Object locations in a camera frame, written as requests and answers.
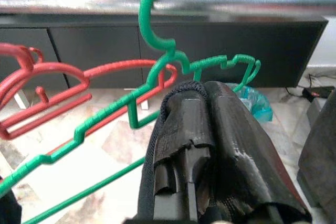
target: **red object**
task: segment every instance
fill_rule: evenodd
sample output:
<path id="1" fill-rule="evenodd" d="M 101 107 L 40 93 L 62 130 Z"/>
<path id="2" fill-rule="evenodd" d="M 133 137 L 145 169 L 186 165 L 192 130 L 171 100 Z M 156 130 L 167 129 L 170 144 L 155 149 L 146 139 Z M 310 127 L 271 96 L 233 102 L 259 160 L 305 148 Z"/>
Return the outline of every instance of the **red object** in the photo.
<path id="1" fill-rule="evenodd" d="M 35 52 L 38 56 L 38 60 L 34 62 L 31 52 Z M 59 72 L 66 73 L 77 78 L 80 83 L 70 89 L 67 89 L 55 96 L 48 98 L 45 94 L 43 87 L 37 87 L 36 93 L 41 99 L 41 102 L 35 104 L 34 106 L 27 108 L 23 111 L 10 116 L 9 118 L 0 122 L 0 137 L 5 140 L 12 140 L 27 131 L 30 131 L 37 126 L 59 116 L 60 114 L 88 101 L 91 99 L 92 95 L 85 94 L 78 99 L 69 102 L 66 105 L 40 117 L 36 120 L 29 122 L 18 129 L 8 132 L 8 128 L 18 124 L 31 116 L 34 116 L 41 111 L 44 111 L 62 101 L 65 101 L 76 94 L 82 93 L 87 90 L 90 86 L 90 79 L 114 71 L 120 71 L 123 69 L 141 68 L 141 67 L 151 67 L 156 61 L 155 60 L 126 60 L 114 63 L 109 63 L 106 65 L 101 65 L 95 68 L 82 71 L 74 66 L 66 63 L 59 62 L 44 62 L 43 54 L 40 50 L 35 48 L 26 48 L 24 46 L 12 45 L 7 43 L 0 43 L 0 55 L 15 57 L 21 66 L 21 68 L 14 73 L 10 74 L 0 83 L 0 110 L 9 102 L 9 100 L 16 94 L 16 92 L 21 89 L 31 77 L 38 74 Z M 167 81 L 164 81 L 164 72 L 161 71 L 159 74 L 159 85 L 143 96 L 139 97 L 137 103 L 140 103 L 148 98 L 154 96 L 162 89 L 169 87 L 174 83 L 177 78 L 177 69 L 173 65 L 166 65 L 166 69 L 172 73 Z M 121 116 L 127 111 L 127 107 L 123 107 L 114 114 L 110 115 L 106 119 L 102 120 L 100 123 L 88 130 L 87 135 L 96 131 L 97 129 L 103 127 L 107 123 L 111 122 L 115 118 Z"/>

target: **marble floor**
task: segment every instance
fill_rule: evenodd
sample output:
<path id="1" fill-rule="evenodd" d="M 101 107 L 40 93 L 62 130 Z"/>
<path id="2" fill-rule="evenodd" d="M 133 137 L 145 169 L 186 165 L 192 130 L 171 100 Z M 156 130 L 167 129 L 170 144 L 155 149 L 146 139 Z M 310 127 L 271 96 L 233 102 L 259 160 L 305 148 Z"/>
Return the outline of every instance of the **marble floor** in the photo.
<path id="1" fill-rule="evenodd" d="M 296 181 L 296 174 L 298 158 L 310 131 L 306 116 L 310 103 L 289 95 L 285 89 L 260 91 L 267 96 L 274 111 L 273 121 L 262 126 L 271 137 L 298 192 L 307 202 Z M 32 103 L 38 101 L 32 91 L 25 92 Z M 10 175 L 37 154 L 47 153 L 70 139 L 78 124 L 129 91 L 92 89 L 90 92 L 92 100 L 87 103 L 13 141 L 0 140 L 1 176 Z M 55 93 L 57 91 L 47 92 L 48 96 Z M 149 110 L 138 108 L 139 117 L 156 111 L 165 93 L 167 91 L 149 100 Z M 11 101 L 1 111 L 0 120 L 19 110 L 16 103 Z M 13 187 L 23 207 L 22 221 L 29 220 L 144 156 L 152 130 L 153 123 L 137 131 L 130 129 L 125 114 L 86 137 L 85 142 L 70 155 L 52 166 L 43 165 L 30 173 Z M 141 167 L 41 223 L 122 223 L 125 218 L 132 218 L 136 214 L 140 177 Z M 313 223 L 327 223 L 321 209 L 309 209 L 313 214 Z"/>

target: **black cabinet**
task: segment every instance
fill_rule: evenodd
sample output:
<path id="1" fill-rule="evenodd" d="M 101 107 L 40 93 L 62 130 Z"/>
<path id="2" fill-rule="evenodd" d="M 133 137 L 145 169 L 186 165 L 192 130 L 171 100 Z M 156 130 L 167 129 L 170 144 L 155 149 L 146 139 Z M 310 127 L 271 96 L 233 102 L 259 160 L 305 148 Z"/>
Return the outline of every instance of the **black cabinet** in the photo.
<path id="1" fill-rule="evenodd" d="M 71 27 L 51 28 L 52 40 L 59 58 L 82 70 L 102 64 L 140 59 L 138 29 L 125 27 Z M 78 83 L 69 77 L 70 86 Z M 91 88 L 136 88 L 142 84 L 142 70 L 122 70 L 91 82 Z"/>
<path id="2" fill-rule="evenodd" d="M 0 42 L 36 47 L 43 52 L 45 61 L 57 62 L 47 29 L 1 28 Z M 0 57 L 0 81 L 19 68 L 20 66 L 14 57 Z M 43 86 L 45 89 L 67 89 L 62 73 L 35 76 L 24 87 L 35 88 L 36 86 Z"/>
<path id="3" fill-rule="evenodd" d="M 304 71 L 326 22 L 225 22 L 209 24 L 153 25 L 162 38 L 174 38 L 177 50 L 190 62 L 210 56 L 247 54 L 261 61 L 261 69 L 250 85 L 254 87 L 292 87 Z M 141 58 L 158 59 L 163 52 L 150 48 L 140 36 Z M 178 81 L 182 76 L 179 64 Z M 202 72 L 202 81 L 240 82 L 246 64 L 221 70 L 219 66 Z M 144 82 L 148 70 L 143 70 Z"/>

